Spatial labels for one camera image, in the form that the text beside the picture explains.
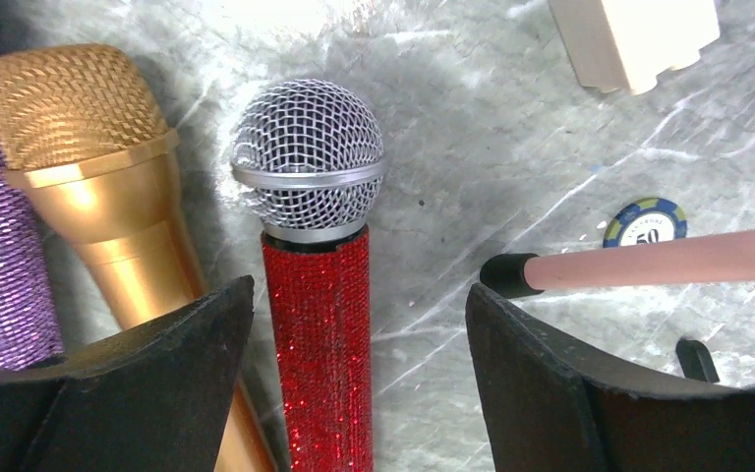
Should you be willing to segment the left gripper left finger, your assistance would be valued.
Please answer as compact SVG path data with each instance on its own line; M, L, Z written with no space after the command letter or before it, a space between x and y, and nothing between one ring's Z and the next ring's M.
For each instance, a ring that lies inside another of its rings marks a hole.
M0 370L0 471L210 471L254 317L239 277L65 361Z

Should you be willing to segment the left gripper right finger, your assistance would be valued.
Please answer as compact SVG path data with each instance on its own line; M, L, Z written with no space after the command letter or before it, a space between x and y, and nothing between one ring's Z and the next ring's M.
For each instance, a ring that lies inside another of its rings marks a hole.
M755 471L755 387L615 357L483 284L465 307L498 471Z

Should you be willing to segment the red glitter microphone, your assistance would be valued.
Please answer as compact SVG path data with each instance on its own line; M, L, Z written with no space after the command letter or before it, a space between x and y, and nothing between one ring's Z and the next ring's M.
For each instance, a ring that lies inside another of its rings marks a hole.
M238 128L234 178L262 221L290 467L374 467L368 212L386 171L378 122L337 84L283 82Z

